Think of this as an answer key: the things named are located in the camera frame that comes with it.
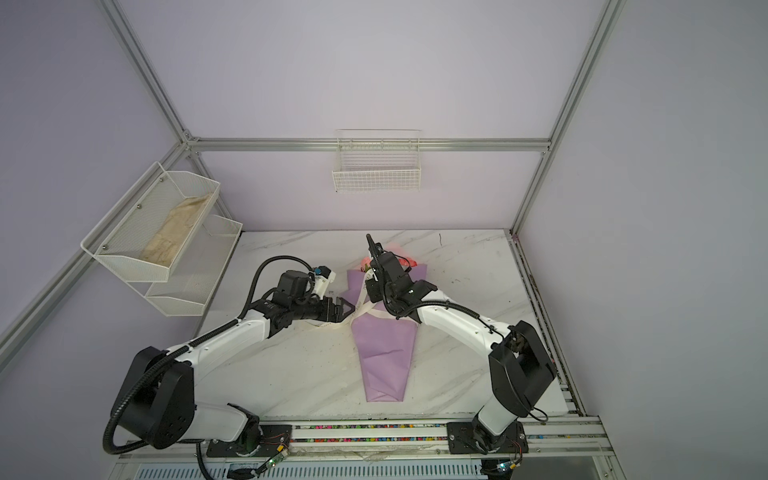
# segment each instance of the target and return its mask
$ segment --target marble tabletop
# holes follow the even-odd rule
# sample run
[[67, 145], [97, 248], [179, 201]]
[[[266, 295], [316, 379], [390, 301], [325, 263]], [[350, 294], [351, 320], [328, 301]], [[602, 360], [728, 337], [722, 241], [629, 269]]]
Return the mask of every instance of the marble tabletop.
[[[329, 295], [347, 290], [346, 271], [368, 255], [366, 233], [400, 246], [427, 265], [427, 280], [454, 301], [510, 324], [538, 330], [503, 230], [246, 232], [233, 253], [200, 332], [235, 318], [257, 267], [275, 255], [294, 255], [337, 272]], [[267, 266], [256, 296], [297, 266]], [[469, 418], [491, 396], [488, 359], [457, 339], [421, 325], [403, 402], [367, 402], [351, 329], [305, 321], [235, 355], [203, 378], [202, 402], [236, 403], [265, 420]], [[557, 381], [537, 407], [550, 416], [568, 412]]]

